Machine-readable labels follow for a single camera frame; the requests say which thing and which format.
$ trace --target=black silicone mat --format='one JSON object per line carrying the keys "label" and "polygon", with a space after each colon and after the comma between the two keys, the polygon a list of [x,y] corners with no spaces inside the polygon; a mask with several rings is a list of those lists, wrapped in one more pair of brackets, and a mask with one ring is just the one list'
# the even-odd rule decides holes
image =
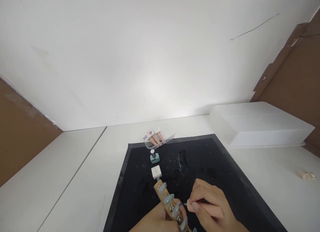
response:
{"label": "black silicone mat", "polygon": [[[286,231],[214,134],[173,139],[155,152],[160,162],[152,164],[144,143],[128,145],[104,232],[129,231],[160,202],[151,174],[156,165],[168,191],[183,203],[200,178],[223,190],[235,217],[250,232]],[[187,216],[191,229],[204,231],[194,213],[187,211]]]}

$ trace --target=plastic storage box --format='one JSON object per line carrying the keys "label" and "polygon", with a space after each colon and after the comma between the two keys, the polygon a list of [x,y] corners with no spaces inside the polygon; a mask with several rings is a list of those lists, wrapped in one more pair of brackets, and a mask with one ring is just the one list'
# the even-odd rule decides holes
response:
{"label": "plastic storage box", "polygon": [[[176,134],[176,131],[173,129],[173,128],[171,128],[168,124],[166,124],[166,123],[163,123],[163,124],[160,124],[160,125],[157,125],[157,126],[155,126],[155,128],[156,127],[158,127],[158,128],[160,128],[160,130],[161,130],[161,134],[162,134],[162,136],[163,136],[163,138],[164,138],[164,140],[166,141],[166,143],[168,143],[170,140],[172,140],[173,138],[174,138],[174,136],[175,136],[175,134]],[[144,141],[144,143],[145,143],[145,145],[146,145],[146,147],[148,148],[148,149],[157,149],[157,147],[155,146],[155,145],[153,145],[151,142],[145,142]]]}
{"label": "plastic storage box", "polygon": [[209,117],[216,135],[230,148],[301,146],[314,130],[266,102],[218,105]]}

